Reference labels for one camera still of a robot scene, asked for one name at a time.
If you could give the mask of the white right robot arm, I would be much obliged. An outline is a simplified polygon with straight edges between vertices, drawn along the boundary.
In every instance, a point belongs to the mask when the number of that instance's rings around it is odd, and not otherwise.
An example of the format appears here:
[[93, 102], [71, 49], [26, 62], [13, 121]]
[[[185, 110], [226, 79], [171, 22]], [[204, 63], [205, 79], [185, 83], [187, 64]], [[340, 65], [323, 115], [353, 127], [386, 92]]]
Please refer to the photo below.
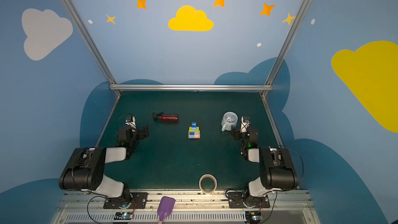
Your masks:
[[240, 154], [259, 165], [259, 177], [246, 184], [242, 192], [226, 191], [230, 208], [269, 207], [268, 194], [296, 189], [303, 178], [293, 164], [291, 149], [285, 146], [259, 147], [257, 130], [232, 128], [231, 136], [241, 141]]

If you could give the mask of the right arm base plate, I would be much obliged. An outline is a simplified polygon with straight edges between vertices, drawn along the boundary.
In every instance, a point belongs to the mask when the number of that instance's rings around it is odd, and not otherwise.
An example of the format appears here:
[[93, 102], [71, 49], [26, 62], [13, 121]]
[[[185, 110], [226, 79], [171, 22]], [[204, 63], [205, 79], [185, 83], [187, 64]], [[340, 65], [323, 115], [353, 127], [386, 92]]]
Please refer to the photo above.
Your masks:
[[242, 192], [228, 191], [226, 197], [229, 208], [270, 208], [268, 197], [244, 196]]

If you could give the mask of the lime green wooden block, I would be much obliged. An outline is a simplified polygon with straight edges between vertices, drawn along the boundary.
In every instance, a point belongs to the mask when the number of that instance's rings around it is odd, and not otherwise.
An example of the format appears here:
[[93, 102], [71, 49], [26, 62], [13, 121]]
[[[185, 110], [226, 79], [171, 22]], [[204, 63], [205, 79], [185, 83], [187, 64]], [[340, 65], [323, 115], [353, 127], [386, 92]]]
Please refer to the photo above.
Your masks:
[[199, 127], [189, 127], [189, 133], [199, 133]]

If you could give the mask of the right side frame rail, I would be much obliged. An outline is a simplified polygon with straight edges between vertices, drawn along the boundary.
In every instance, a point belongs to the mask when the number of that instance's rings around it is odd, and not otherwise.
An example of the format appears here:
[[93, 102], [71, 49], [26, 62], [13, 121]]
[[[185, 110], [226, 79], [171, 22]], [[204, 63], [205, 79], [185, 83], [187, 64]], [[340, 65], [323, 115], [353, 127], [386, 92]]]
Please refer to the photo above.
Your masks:
[[301, 167], [304, 167], [303, 159], [298, 152], [284, 146], [266, 99], [262, 99], [262, 102], [277, 145], [274, 148], [260, 149], [261, 186], [268, 191], [290, 191], [297, 189], [303, 180], [304, 173], [298, 176], [291, 153], [298, 156]]

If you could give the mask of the front aluminium rail bed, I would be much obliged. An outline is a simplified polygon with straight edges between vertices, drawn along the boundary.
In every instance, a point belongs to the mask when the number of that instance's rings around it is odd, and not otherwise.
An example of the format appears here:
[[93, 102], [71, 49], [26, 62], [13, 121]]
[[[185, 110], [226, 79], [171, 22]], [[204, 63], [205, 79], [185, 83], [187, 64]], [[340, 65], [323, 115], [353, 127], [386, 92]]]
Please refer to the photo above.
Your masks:
[[156, 224], [163, 196], [176, 200], [165, 224], [318, 224], [309, 193], [294, 190], [268, 194], [270, 208], [229, 208], [226, 190], [205, 195], [199, 190], [133, 190], [147, 193], [144, 209], [103, 209], [105, 200], [89, 193], [66, 193], [53, 224]]

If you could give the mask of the aluminium back frame rail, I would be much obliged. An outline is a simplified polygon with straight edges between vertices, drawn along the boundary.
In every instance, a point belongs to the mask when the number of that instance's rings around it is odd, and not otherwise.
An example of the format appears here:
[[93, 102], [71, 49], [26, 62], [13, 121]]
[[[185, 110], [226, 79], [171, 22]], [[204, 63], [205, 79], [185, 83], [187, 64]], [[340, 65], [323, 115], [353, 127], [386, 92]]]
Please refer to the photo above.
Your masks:
[[271, 85], [156, 85], [111, 84], [111, 90], [120, 91], [271, 91]]

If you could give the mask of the translucent plastic mug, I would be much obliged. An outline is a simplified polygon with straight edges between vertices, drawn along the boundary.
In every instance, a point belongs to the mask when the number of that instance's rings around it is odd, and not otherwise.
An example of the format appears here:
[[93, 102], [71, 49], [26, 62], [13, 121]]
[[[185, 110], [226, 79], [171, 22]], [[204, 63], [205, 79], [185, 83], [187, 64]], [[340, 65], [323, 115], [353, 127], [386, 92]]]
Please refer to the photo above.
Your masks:
[[221, 131], [231, 131], [236, 127], [238, 116], [234, 112], [226, 112], [221, 121]]

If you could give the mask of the roll of tape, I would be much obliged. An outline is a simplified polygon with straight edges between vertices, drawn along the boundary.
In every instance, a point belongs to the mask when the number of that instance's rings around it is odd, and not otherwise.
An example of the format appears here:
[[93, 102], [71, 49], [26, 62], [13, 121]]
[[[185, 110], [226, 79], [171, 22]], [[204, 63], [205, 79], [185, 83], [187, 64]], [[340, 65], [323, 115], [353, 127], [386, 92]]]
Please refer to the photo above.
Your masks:
[[204, 174], [199, 180], [199, 189], [205, 195], [212, 195], [215, 193], [218, 186], [217, 179], [211, 174]]

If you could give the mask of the left side frame rail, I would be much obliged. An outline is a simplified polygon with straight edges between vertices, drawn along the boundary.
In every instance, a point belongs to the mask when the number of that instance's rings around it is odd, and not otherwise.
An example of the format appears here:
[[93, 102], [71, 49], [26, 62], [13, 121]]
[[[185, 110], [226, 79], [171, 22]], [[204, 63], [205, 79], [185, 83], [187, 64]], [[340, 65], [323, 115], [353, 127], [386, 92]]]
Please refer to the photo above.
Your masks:
[[98, 140], [97, 140], [97, 142], [96, 142], [96, 144], [95, 144], [95, 147], [98, 147], [98, 146], [99, 146], [99, 144], [100, 144], [100, 142], [101, 142], [101, 140], [102, 140], [102, 137], [103, 137], [103, 135], [104, 135], [104, 133], [105, 133], [105, 131], [106, 131], [106, 128], [107, 128], [107, 126], [108, 126], [108, 124], [109, 124], [109, 121], [111, 120], [112, 115], [113, 115], [113, 113], [114, 113], [114, 111], [115, 111], [115, 109], [116, 109], [116, 107], [117, 107], [117, 105], [118, 105], [119, 100], [120, 100], [120, 96], [117, 96], [117, 98], [116, 98], [116, 100], [115, 100], [115, 102], [114, 102], [114, 105], [113, 105], [113, 107], [112, 107], [112, 109], [111, 109], [111, 111], [110, 111], [110, 113], [109, 113], [109, 115], [108, 115], [108, 117], [107, 117], [107, 119], [106, 119], [106, 122], [105, 122], [105, 124], [104, 124], [104, 126], [103, 126], [103, 128], [102, 128], [102, 131], [101, 131], [101, 133], [100, 133], [100, 135], [99, 135], [99, 138], [98, 138]]

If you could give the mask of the purple plastic scoop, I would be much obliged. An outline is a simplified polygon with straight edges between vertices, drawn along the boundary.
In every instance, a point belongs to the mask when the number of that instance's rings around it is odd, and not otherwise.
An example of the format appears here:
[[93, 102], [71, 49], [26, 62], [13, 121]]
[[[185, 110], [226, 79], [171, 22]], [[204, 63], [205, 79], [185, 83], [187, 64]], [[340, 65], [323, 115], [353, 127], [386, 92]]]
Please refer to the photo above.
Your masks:
[[171, 197], [163, 196], [159, 207], [157, 209], [157, 214], [159, 217], [159, 222], [158, 224], [162, 224], [163, 221], [169, 217], [173, 211], [174, 205], [175, 205], [176, 200]]

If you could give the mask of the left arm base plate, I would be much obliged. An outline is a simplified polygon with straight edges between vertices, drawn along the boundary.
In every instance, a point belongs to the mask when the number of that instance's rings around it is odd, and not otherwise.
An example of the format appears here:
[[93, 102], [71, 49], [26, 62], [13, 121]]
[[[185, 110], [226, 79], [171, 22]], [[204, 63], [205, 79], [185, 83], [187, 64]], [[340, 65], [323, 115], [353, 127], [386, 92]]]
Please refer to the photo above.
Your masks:
[[122, 198], [107, 198], [103, 209], [144, 209], [147, 197], [147, 193], [130, 193], [129, 201]]

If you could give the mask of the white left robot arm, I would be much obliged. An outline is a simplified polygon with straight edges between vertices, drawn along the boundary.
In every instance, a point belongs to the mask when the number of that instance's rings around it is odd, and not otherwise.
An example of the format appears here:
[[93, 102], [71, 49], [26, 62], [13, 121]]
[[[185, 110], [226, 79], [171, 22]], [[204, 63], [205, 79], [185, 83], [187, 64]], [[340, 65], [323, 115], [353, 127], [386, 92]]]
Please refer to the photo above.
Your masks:
[[104, 197], [105, 208], [127, 209], [134, 203], [127, 183], [105, 175], [105, 165], [129, 160], [139, 141], [149, 137], [148, 126], [136, 129], [127, 125], [118, 130], [117, 146], [77, 148], [59, 179], [63, 190], [89, 191]]

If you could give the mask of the aluminium right corner post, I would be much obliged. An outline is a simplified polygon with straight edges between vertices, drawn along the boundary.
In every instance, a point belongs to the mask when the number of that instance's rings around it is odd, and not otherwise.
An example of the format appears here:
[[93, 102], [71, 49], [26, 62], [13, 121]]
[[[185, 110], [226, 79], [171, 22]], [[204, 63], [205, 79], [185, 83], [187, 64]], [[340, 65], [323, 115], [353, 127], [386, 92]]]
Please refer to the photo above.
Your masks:
[[311, 6], [312, 1], [313, 0], [302, 0], [298, 7], [298, 10], [296, 12], [296, 18], [293, 20], [293, 23], [290, 25], [289, 31], [287, 33], [287, 36], [286, 36], [284, 42], [283, 42], [281, 50], [273, 64], [273, 66], [270, 70], [270, 73], [267, 77], [267, 80], [265, 82], [265, 86], [268, 86], [270, 89], [263, 90], [261, 92], [261, 97], [264, 100], [265, 100], [267, 93], [272, 90], [272, 84], [273, 84], [282, 64], [283, 64], [283, 61], [285, 60], [285, 58], [289, 52], [289, 48], [290, 48], [291, 44], [293, 43], [293, 40], [300, 28], [301, 23], [303, 22], [303, 20], [305, 18], [305, 15], [306, 15], [308, 9]]

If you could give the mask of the aluminium corner post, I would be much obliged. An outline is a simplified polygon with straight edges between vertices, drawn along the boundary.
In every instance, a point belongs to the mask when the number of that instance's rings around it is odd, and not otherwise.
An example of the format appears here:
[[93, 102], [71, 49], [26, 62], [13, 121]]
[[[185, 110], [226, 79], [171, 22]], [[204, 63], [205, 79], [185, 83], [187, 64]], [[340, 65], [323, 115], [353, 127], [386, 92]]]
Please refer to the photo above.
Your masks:
[[88, 28], [85, 25], [84, 20], [82, 19], [81, 15], [78, 12], [78, 9], [74, 5], [72, 0], [61, 0], [65, 9], [67, 10], [68, 14], [70, 15], [71, 19], [73, 20], [74, 24], [76, 25], [77, 29], [79, 30], [83, 40], [85, 41], [87, 47], [89, 48], [90, 52], [92, 53], [94, 59], [96, 60], [97, 64], [99, 65], [102, 73], [105, 75], [106, 79], [108, 80], [109, 84], [116, 85], [117, 82], [112, 75], [110, 68], [106, 64], [104, 57], [102, 56], [100, 50], [98, 49], [95, 41], [93, 40]]
[[303, 20], [305, 18], [305, 15], [306, 15], [308, 9], [311, 6], [312, 1], [313, 0], [302, 0], [298, 7], [298, 10], [296, 12], [296, 18], [293, 20], [293, 23], [290, 25], [289, 31], [287, 33], [287, 36], [286, 36], [284, 42], [283, 42], [281, 50], [273, 64], [273, 66], [270, 70], [270, 73], [267, 77], [267, 80], [265, 82], [265, 86], [268, 86], [270, 89], [263, 90], [261, 92], [261, 97], [264, 100], [265, 100], [267, 93], [272, 90], [272, 84], [273, 84], [282, 64], [283, 64], [283, 61], [285, 60], [285, 58], [289, 52], [289, 48], [290, 48], [291, 44], [293, 43], [293, 40], [300, 28], [301, 23], [303, 22]]

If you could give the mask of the aluminium left corner post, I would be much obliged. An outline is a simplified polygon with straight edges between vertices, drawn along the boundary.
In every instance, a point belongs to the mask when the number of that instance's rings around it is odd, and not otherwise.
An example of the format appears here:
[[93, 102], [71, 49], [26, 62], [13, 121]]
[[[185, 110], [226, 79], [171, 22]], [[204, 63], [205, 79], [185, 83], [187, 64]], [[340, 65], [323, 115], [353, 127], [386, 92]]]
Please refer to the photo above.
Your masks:
[[109, 84], [116, 85], [117, 82], [112, 75], [110, 68], [106, 64], [104, 57], [102, 56], [100, 50], [98, 49], [95, 41], [93, 40], [88, 28], [85, 25], [84, 20], [82, 19], [81, 15], [78, 12], [78, 9], [74, 5], [72, 0], [61, 0], [65, 9], [67, 10], [68, 14], [70, 15], [71, 19], [73, 20], [74, 24], [76, 25], [77, 29], [79, 30], [83, 40], [85, 41], [87, 47], [89, 48], [90, 52], [92, 53], [94, 59], [96, 60], [97, 64], [99, 65], [102, 73], [105, 75], [106, 79], [108, 80]]

